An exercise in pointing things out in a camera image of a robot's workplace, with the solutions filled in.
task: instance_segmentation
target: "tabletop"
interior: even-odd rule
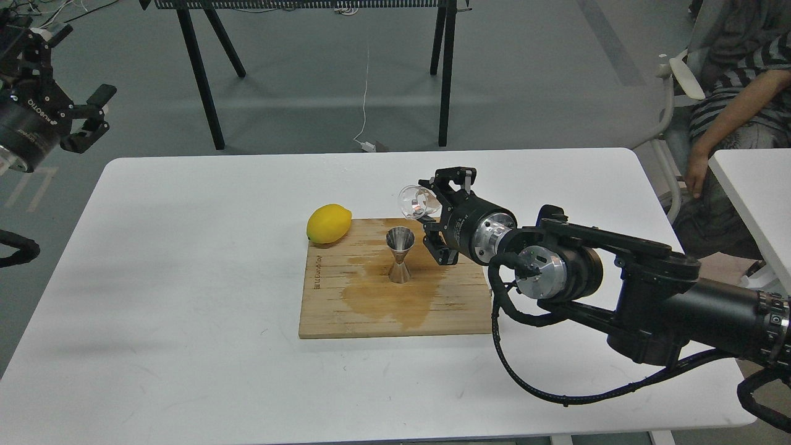
[[[3,442],[481,439],[754,420],[731,359],[564,408],[520,390],[488,335],[300,340],[312,211],[335,202],[355,218],[398,217],[402,187],[458,165],[521,225],[552,203],[572,223],[679,249],[626,149],[115,160],[0,380]],[[619,270],[600,255],[604,280],[585,302],[614,309]],[[570,321],[501,318],[501,335],[512,367],[550,392],[598,394],[658,371]]]
[[[764,259],[791,291],[791,148],[719,150],[711,171],[750,230]]]

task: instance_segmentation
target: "cutting board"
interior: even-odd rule
[[[388,230],[406,226],[414,247],[412,278],[390,281]],[[353,219],[331,245],[310,243],[302,291],[300,338],[404,337],[491,333],[491,300],[483,268],[459,255],[439,266],[422,243],[422,224],[406,219]]]

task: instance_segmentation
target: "robotic arm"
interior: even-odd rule
[[[423,223],[423,243],[440,265],[455,264],[458,254],[488,266],[494,294],[492,333],[495,348],[514,381],[530,394],[563,405],[593,403],[662,382],[704,363],[726,357],[748,359],[763,370],[739,384],[737,393],[750,413],[783,431],[791,420],[755,402],[760,386],[791,378],[789,298],[698,278],[700,263],[658,242],[578,226],[563,209],[545,205],[535,226],[517,228],[513,213],[478,198],[471,190],[475,169],[439,169],[401,193],[402,211]],[[458,186],[454,189],[451,183]],[[430,216],[439,210],[439,221]],[[578,302],[601,285],[602,264],[594,249],[615,254],[623,285],[615,310]],[[514,271],[504,284],[500,267]],[[536,301],[547,313],[520,312],[509,290]],[[607,343],[635,363],[662,366],[647,379],[594,396],[545,393],[511,369],[500,348],[500,309],[520,323],[546,326],[572,320],[607,334]],[[680,359],[690,340],[713,349]]]
[[[115,94],[114,86],[102,85],[85,105],[76,105],[53,78],[52,48],[71,26],[51,35],[30,24],[29,17],[0,10],[0,173],[30,173],[57,145],[85,153],[109,129],[102,108]],[[72,133],[73,121],[83,119]]]

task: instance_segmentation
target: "yellow lemon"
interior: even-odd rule
[[[351,227],[351,212],[338,204],[319,207],[308,219],[308,239],[318,244],[336,242]]]

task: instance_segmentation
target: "stainless steel jigger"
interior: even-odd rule
[[[388,231],[385,239],[395,257],[395,262],[390,267],[390,281],[399,284],[406,283],[411,280],[412,274],[409,273],[407,264],[403,262],[403,259],[407,257],[409,249],[412,249],[414,245],[414,233],[404,226],[393,227]]]

